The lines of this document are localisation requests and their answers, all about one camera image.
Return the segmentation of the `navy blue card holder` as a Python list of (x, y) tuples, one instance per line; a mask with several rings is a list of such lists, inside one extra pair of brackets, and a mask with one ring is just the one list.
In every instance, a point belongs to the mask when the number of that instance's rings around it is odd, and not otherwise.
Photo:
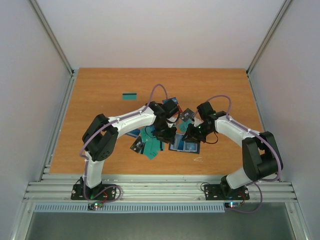
[(173, 144), (168, 145), (169, 151), (181, 152), (181, 153), (192, 153), (199, 154), (200, 153), (200, 144), (194, 142), (185, 142), (183, 138), (183, 134), (176, 133), (174, 137)]

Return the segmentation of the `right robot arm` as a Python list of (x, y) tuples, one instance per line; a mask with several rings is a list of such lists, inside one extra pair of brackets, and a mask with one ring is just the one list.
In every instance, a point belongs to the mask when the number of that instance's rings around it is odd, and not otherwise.
[(215, 111), (206, 101), (197, 107), (202, 123), (190, 123), (182, 137), (185, 142), (206, 143), (209, 134), (222, 134), (241, 147), (242, 167), (221, 178), (224, 198), (234, 197), (245, 185), (256, 181), (272, 182), (280, 178), (283, 162), (274, 135), (247, 128), (225, 111)]

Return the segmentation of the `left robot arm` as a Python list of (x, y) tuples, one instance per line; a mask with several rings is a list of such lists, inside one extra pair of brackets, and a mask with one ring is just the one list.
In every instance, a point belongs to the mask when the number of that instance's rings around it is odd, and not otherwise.
[(169, 118), (178, 112), (178, 105), (169, 99), (165, 103), (151, 101), (135, 111), (120, 116), (97, 115), (82, 136), (83, 147), (79, 155), (85, 158), (82, 175), (83, 194), (89, 199), (96, 199), (100, 195), (104, 162), (113, 153), (118, 138), (126, 133), (153, 126), (153, 137), (161, 142), (173, 144), (177, 128)]

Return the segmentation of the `green card centre left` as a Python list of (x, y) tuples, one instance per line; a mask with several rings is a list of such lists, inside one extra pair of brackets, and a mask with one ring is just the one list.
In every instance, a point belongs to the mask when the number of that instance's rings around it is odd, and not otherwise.
[(140, 136), (141, 136), (142, 142), (144, 142), (144, 143), (150, 142), (150, 141), (152, 141), (152, 139), (155, 138), (155, 136), (153, 136), (152, 133), (150, 131), (148, 131), (147, 126), (140, 129)]

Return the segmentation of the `green card right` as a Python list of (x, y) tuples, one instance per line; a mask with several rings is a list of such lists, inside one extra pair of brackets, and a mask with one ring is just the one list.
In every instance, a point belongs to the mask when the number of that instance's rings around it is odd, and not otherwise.
[(188, 121), (184, 122), (182, 121), (179, 125), (178, 128), (182, 133), (185, 133), (188, 129), (189, 124), (193, 124), (193, 122), (189, 119)]

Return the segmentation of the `green card with stripe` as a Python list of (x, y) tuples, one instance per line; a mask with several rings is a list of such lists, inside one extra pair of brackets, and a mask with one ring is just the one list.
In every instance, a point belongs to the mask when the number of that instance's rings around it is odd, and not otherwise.
[(159, 152), (164, 151), (165, 143), (155, 137), (147, 137), (144, 142), (144, 147), (140, 151), (149, 160), (153, 160)]

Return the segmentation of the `black card right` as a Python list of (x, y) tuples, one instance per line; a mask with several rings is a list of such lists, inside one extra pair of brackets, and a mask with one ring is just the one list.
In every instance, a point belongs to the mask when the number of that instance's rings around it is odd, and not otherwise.
[(192, 118), (194, 112), (190, 108), (186, 108), (181, 114), (180, 119), (184, 122), (187, 122), (190, 118)]

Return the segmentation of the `black card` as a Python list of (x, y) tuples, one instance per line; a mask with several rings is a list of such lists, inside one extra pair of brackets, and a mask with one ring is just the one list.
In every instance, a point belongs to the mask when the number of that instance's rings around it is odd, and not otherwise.
[(190, 108), (186, 108), (181, 114), (180, 119), (184, 122), (187, 122), (190, 118), (192, 118), (194, 112)]
[(130, 149), (138, 154), (143, 154), (146, 143), (143, 142), (142, 137), (138, 136), (134, 143), (130, 146)]

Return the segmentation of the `blue card left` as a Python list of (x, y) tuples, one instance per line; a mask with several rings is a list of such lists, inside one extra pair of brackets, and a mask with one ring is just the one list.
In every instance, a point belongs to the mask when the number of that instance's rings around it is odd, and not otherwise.
[(140, 129), (136, 128), (134, 130), (127, 132), (126, 135), (137, 138), (140, 135), (140, 132), (141, 132)]

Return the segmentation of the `blue card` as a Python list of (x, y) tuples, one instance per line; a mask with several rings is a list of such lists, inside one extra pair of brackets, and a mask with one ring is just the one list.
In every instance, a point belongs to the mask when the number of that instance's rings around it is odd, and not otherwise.
[(169, 100), (172, 100), (175, 104), (179, 104), (179, 102), (178, 102), (178, 100), (177, 100), (177, 98), (176, 97), (171, 97), (171, 98), (168, 98), (168, 99), (164, 99), (164, 100), (162, 100), (162, 103), (164, 104), (164, 103), (166, 103), (167, 101), (169, 101)]
[(127, 132), (126, 135), (137, 138), (140, 135), (140, 132), (141, 132), (140, 129), (136, 128), (134, 130)]

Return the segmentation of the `black card lower left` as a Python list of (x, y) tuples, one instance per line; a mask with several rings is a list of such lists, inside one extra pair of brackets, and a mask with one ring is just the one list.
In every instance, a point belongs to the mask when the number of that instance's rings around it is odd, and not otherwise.
[(146, 143), (143, 142), (142, 137), (138, 136), (134, 143), (130, 146), (130, 149), (138, 154), (143, 154)]

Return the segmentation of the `blue card top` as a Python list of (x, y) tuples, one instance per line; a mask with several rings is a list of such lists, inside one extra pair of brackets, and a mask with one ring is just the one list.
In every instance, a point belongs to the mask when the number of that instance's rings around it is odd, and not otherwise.
[(179, 102), (178, 102), (178, 100), (177, 100), (177, 98), (176, 97), (171, 97), (171, 98), (168, 98), (168, 99), (164, 99), (164, 100), (162, 100), (162, 103), (164, 104), (164, 103), (166, 103), (167, 101), (169, 101), (169, 100), (172, 100), (175, 104), (179, 104)]

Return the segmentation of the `lone green card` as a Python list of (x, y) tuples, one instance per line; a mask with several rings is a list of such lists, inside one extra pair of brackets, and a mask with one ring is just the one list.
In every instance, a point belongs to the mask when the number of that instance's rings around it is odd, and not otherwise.
[(122, 99), (124, 101), (135, 101), (135, 100), (137, 100), (137, 93), (136, 92), (125, 92), (122, 94)]

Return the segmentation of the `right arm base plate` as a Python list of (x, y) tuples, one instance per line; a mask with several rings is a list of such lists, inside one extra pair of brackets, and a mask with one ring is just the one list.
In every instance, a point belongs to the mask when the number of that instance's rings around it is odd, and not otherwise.
[(208, 201), (240, 201), (250, 199), (249, 190), (246, 186), (231, 189), (228, 185), (222, 186), (221, 184), (205, 183), (201, 188), (204, 192), (205, 199)]

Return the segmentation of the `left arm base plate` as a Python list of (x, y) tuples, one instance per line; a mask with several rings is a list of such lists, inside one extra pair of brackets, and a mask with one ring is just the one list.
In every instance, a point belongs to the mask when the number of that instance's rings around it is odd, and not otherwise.
[(116, 198), (116, 194), (119, 191), (115, 185), (111, 184), (99, 184), (94, 188), (85, 188), (84, 194), (84, 184), (74, 184), (71, 191), (71, 200), (92, 200), (92, 201), (113, 201)]

